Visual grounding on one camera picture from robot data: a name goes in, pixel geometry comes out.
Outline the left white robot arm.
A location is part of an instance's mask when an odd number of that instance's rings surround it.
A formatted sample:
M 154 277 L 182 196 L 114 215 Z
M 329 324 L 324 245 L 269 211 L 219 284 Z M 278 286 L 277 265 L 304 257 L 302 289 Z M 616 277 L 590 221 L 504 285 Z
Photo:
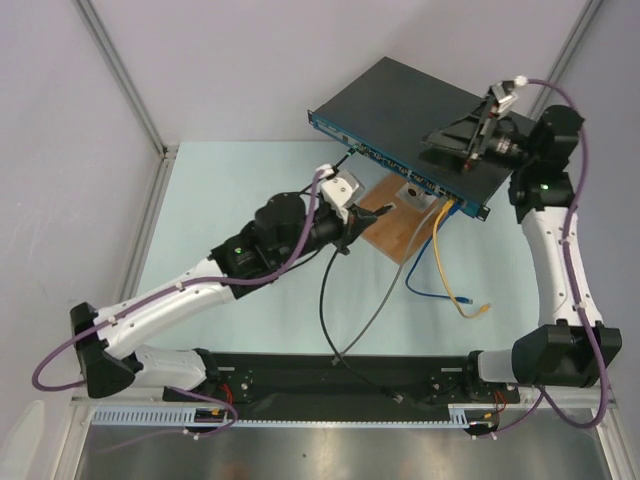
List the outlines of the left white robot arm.
M 351 205 L 341 218 L 324 200 L 306 220 L 303 198 L 295 193 L 273 196 L 235 236 L 176 279 L 118 305 L 95 309 L 75 306 L 75 333 L 88 335 L 75 345 L 86 390 L 101 399 L 129 387 L 177 387 L 199 400 L 214 397 L 221 375 L 206 349 L 167 350 L 148 340 L 178 322 L 214 306 L 238 300 L 273 281 L 287 262 L 332 244 L 345 250 L 380 216 Z

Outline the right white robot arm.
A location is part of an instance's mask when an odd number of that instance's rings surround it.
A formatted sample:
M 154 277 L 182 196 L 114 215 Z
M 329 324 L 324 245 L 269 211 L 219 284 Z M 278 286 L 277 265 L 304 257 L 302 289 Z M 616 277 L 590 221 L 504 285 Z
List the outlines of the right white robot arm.
M 584 119 L 567 105 L 548 107 L 531 132 L 503 124 L 497 104 L 474 111 L 422 139 L 421 159 L 463 177 L 504 167 L 508 195 L 531 251 L 539 326 L 502 351 L 473 354 L 460 377 L 463 395 L 481 402 L 497 383 L 606 389 L 607 368 L 622 347 L 591 294 L 577 236 L 578 193 L 566 170 Z

